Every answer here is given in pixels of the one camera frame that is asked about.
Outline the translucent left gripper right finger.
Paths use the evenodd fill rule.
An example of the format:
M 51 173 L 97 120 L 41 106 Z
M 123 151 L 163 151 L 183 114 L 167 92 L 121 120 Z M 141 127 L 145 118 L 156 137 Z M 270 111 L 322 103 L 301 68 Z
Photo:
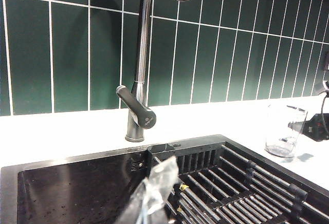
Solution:
M 176 157 L 171 156 L 152 167 L 144 180 L 145 194 L 142 202 L 143 223 L 167 223 L 164 207 L 178 181 L 178 165 Z

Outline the translucent left gripper left finger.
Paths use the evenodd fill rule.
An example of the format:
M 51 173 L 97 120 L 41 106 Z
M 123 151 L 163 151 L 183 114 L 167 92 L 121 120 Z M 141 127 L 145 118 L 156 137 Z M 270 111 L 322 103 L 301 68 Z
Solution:
M 157 223 L 157 200 L 151 193 L 154 180 L 145 178 L 131 195 L 128 204 L 115 223 Z

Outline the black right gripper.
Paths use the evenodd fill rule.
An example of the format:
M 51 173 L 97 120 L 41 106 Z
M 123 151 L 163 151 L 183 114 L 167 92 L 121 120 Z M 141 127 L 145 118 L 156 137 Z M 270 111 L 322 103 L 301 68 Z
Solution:
M 286 112 L 306 113 L 306 110 L 299 107 L 286 105 Z M 314 114 L 314 116 L 307 121 L 289 122 L 288 128 L 293 134 L 302 134 L 304 129 L 304 135 L 317 142 L 328 140 L 328 133 L 324 129 L 321 114 Z

